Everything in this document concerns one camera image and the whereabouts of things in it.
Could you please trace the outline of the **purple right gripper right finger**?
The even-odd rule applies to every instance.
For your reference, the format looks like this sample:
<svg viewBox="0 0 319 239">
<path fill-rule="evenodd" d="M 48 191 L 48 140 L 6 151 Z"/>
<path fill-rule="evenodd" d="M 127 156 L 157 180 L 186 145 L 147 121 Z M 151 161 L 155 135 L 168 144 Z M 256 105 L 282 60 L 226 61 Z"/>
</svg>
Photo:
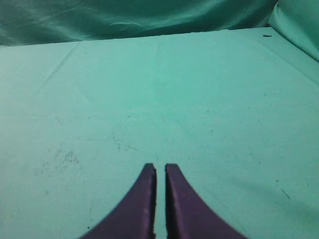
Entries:
<svg viewBox="0 0 319 239">
<path fill-rule="evenodd" d="M 244 239 L 215 214 L 177 164 L 165 165 L 165 221 L 169 239 Z"/>
</svg>

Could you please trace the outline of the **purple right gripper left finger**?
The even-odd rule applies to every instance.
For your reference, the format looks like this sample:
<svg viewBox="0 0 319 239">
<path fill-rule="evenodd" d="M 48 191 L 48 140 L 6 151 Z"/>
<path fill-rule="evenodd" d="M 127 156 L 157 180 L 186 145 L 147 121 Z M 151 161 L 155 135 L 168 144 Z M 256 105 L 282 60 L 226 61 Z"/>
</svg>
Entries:
<svg viewBox="0 0 319 239">
<path fill-rule="evenodd" d="M 83 239 L 154 239 L 157 173 L 146 163 L 137 180 L 118 205 Z"/>
</svg>

